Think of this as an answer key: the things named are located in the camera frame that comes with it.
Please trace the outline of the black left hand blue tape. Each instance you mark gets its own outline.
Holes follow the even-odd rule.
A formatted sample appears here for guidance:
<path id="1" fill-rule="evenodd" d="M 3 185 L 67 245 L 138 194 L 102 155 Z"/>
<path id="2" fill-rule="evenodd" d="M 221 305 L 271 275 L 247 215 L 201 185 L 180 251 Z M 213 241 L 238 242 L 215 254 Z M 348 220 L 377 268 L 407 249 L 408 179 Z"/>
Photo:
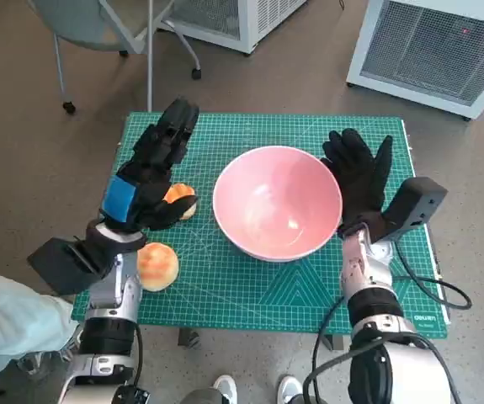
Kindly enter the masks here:
<path id="1" fill-rule="evenodd" d="M 194 195 L 173 202 L 165 196 L 172 168 L 183 160 L 198 118 L 196 104 L 177 98 L 156 124 L 148 125 L 107 187 L 100 211 L 108 228 L 122 233 L 164 230 L 196 203 Z"/>

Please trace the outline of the black gloved right hand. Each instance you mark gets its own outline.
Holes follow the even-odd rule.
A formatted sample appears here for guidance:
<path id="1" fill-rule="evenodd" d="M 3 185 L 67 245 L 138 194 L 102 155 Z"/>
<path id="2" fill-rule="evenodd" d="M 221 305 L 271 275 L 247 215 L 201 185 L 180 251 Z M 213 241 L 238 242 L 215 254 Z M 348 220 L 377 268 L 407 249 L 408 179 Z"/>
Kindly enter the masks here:
<path id="1" fill-rule="evenodd" d="M 357 130 L 332 130 L 322 144 L 325 157 L 321 162 L 338 182 L 342 200 L 341 236 L 367 230 L 372 242 L 386 236 L 386 219 L 382 213 L 385 188 L 392 163 L 391 136 L 381 142 L 373 154 Z"/>

